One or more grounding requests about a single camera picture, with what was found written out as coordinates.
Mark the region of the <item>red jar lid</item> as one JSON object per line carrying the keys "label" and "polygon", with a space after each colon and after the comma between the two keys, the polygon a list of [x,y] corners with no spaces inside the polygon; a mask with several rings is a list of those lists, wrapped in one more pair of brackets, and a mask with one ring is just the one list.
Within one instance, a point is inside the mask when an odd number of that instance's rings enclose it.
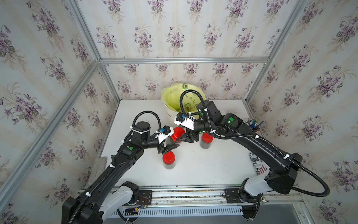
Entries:
{"label": "red jar lid", "polygon": [[174,128],[174,134],[171,135],[171,139],[174,141],[174,142],[178,142],[180,143],[180,141],[177,141],[177,139],[179,137],[181,137],[183,134],[185,133],[185,130],[181,127],[176,127]]}

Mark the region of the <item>glass tea jar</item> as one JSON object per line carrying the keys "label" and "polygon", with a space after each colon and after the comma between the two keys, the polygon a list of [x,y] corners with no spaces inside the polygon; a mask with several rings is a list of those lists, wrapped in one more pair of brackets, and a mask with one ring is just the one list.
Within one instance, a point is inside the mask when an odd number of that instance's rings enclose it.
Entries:
{"label": "glass tea jar", "polygon": [[172,136],[166,138],[166,144],[180,144],[172,139]]}

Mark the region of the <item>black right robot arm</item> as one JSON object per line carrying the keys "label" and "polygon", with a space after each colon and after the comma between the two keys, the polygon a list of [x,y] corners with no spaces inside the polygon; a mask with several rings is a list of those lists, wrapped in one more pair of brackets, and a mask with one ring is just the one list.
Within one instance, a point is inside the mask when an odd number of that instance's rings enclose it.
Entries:
{"label": "black right robot arm", "polygon": [[[328,184],[313,171],[302,165],[302,156],[290,154],[267,139],[255,133],[241,118],[232,113],[222,115],[214,102],[204,100],[196,90],[185,90],[179,99],[181,112],[174,122],[186,128],[177,140],[194,143],[199,133],[207,133],[219,140],[232,140],[258,156],[267,166],[268,173],[254,178],[246,178],[238,189],[238,199],[244,203],[242,216],[253,221],[262,204],[266,192],[275,191],[287,195],[292,190],[313,197],[326,197],[330,194]],[[299,170],[316,179],[324,188],[316,193],[294,187]]]}

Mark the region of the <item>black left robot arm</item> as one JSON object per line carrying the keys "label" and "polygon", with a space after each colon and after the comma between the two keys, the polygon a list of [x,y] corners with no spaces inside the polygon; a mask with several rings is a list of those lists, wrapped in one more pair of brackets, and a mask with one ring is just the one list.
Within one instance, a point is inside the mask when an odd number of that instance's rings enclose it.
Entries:
{"label": "black left robot arm", "polygon": [[77,198],[69,197],[62,205],[63,224],[101,224],[121,206],[136,203],[139,187],[125,182],[119,190],[111,192],[119,179],[144,154],[145,149],[156,148],[165,154],[177,145],[165,145],[174,135],[174,128],[162,126],[159,116],[153,111],[139,113],[131,125],[122,145],[111,156],[110,165]]}

